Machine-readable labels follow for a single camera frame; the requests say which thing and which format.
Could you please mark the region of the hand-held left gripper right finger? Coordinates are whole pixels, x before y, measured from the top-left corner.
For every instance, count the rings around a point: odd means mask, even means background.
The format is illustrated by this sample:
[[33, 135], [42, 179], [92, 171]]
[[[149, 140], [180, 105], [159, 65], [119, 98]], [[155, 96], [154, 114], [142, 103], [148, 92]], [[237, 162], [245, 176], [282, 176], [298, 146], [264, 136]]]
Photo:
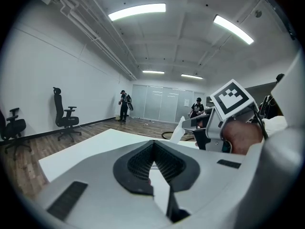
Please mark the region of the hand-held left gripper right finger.
[[239, 168], [206, 171], [188, 195], [176, 195], [184, 218], [163, 229], [286, 228], [303, 167], [303, 129], [281, 131], [253, 145]]

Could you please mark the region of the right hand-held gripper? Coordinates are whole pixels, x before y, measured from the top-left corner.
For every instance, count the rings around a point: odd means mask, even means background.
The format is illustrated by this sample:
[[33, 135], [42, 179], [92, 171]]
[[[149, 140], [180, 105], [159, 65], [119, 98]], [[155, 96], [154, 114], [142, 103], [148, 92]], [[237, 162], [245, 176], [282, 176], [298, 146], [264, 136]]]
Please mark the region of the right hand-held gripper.
[[234, 79], [210, 95], [214, 103], [204, 114], [185, 120], [185, 130], [193, 131], [200, 150], [231, 152], [232, 145], [222, 132], [233, 120], [247, 122], [259, 111], [254, 98]]

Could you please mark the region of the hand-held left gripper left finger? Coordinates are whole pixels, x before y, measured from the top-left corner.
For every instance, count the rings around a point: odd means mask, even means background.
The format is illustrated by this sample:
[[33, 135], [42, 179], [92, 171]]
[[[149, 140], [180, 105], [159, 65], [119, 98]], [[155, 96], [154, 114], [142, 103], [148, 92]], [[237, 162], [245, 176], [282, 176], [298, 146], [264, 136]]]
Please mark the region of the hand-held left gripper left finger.
[[[127, 145], [92, 155], [57, 177], [43, 189], [35, 201], [45, 210], [46, 220], [60, 229], [163, 229], [168, 218], [154, 202], [153, 196], [133, 194], [115, 179], [113, 165], [121, 156], [145, 142]], [[49, 210], [73, 183], [86, 188], [65, 219]]]

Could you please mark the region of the white paper sheet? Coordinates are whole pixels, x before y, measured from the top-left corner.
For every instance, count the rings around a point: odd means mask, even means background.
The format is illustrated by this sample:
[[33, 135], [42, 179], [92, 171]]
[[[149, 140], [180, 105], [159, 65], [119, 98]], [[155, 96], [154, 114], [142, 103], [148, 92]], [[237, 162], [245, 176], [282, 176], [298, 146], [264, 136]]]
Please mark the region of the white paper sheet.
[[185, 117], [182, 116], [170, 138], [171, 143], [178, 144], [181, 138], [183, 137], [183, 135], [185, 134], [185, 130], [182, 127], [184, 121], [185, 121]]

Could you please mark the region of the person's right hand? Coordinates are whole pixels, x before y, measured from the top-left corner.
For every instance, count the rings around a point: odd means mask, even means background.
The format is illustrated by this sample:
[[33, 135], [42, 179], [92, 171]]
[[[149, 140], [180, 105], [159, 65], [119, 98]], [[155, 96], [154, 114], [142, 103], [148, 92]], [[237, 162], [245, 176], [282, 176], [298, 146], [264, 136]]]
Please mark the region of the person's right hand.
[[250, 146], [263, 140], [260, 126], [236, 120], [224, 127], [222, 135], [232, 145], [232, 153], [239, 155], [246, 155]]

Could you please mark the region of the white table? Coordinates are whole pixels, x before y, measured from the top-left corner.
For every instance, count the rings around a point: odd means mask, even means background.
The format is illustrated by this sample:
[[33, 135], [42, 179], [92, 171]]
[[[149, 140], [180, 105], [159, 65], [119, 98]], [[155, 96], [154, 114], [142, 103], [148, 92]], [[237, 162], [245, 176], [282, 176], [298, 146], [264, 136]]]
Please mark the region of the white table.
[[79, 181], [120, 187], [131, 193], [151, 194], [151, 171], [174, 191], [186, 191], [202, 183], [227, 182], [245, 157], [200, 150], [193, 142], [128, 134], [114, 129], [91, 137], [39, 161], [48, 182]]

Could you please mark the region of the black office chair with headrest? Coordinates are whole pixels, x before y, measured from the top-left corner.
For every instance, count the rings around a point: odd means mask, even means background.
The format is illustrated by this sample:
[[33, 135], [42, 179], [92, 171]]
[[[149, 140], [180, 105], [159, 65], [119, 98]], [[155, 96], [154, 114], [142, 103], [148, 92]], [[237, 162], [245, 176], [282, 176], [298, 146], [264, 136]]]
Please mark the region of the black office chair with headrest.
[[61, 134], [58, 137], [58, 141], [64, 136], [69, 136], [71, 142], [74, 142], [72, 134], [78, 134], [81, 136], [81, 132], [75, 131], [74, 126], [79, 125], [79, 118], [72, 116], [72, 112], [75, 111], [76, 106], [69, 106], [68, 109], [64, 109], [62, 105], [61, 89], [58, 87], [53, 87], [54, 92], [54, 103], [56, 109], [55, 124], [57, 127], [63, 127]]

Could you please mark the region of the white ceiling pipes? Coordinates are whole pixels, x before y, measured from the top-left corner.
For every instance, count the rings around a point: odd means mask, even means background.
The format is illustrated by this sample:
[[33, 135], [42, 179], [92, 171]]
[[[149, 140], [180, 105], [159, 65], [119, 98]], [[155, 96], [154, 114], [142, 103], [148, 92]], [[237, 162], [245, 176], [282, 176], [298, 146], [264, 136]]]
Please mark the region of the white ceiling pipes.
[[130, 79], [137, 80], [140, 72], [136, 59], [97, 0], [62, 1], [70, 8], [69, 17], [90, 40]]

